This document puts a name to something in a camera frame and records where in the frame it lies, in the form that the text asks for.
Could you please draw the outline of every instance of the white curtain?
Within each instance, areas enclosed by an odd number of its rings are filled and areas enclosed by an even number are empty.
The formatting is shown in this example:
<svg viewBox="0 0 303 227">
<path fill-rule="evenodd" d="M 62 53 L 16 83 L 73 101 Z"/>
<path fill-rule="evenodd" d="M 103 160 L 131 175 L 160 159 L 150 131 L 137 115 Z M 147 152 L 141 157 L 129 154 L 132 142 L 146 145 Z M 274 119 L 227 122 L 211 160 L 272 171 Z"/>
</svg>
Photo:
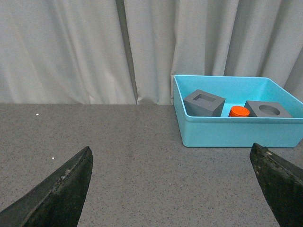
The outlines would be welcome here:
<svg viewBox="0 0 303 227">
<path fill-rule="evenodd" d="M 301 0 L 0 0 L 0 103 L 171 104 L 173 76 L 303 100 Z"/>
</svg>

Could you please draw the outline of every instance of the plastic tray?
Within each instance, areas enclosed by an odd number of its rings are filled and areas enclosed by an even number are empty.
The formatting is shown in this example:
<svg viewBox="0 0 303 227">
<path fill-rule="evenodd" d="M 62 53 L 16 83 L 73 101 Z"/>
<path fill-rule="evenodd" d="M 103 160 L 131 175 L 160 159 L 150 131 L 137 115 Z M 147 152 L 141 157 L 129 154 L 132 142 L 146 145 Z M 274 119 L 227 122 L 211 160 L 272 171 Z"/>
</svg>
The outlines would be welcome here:
<svg viewBox="0 0 303 227">
<path fill-rule="evenodd" d="M 268 78 L 188 76 L 174 77 L 174 106 L 186 147 L 293 148 L 303 138 L 303 103 Z M 194 117 L 186 113 L 183 98 L 200 89 L 226 99 L 221 117 Z M 279 102 L 292 118 L 228 117 L 233 105 L 247 100 Z"/>
</svg>

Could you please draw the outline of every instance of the gray square block with round hole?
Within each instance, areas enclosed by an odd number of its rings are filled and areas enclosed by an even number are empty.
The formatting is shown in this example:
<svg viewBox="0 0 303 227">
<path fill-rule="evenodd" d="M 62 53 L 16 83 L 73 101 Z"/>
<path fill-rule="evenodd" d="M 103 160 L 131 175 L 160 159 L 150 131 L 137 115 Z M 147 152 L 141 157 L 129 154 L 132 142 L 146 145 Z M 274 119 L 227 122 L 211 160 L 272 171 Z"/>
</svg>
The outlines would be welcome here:
<svg viewBox="0 0 303 227">
<path fill-rule="evenodd" d="M 250 117 L 292 117 L 277 102 L 246 101 L 244 107 L 249 109 Z"/>
<path fill-rule="evenodd" d="M 220 117 L 225 98 L 198 89 L 185 97 L 183 102 L 190 116 Z"/>
</svg>

